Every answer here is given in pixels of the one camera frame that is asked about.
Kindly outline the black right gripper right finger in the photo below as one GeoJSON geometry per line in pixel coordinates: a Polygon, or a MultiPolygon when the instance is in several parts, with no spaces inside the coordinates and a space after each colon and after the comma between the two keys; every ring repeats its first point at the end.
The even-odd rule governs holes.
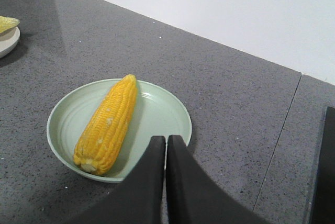
{"type": "Polygon", "coordinates": [[[177,135],[168,138],[166,196],[169,223],[264,223],[210,179],[177,135]]]}

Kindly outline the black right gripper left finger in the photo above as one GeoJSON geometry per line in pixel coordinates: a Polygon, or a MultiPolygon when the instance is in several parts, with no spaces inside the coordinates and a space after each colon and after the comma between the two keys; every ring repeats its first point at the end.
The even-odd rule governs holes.
{"type": "Polygon", "coordinates": [[[76,223],[161,223],[165,137],[153,136],[127,177],[104,198],[75,218],[76,223]]]}

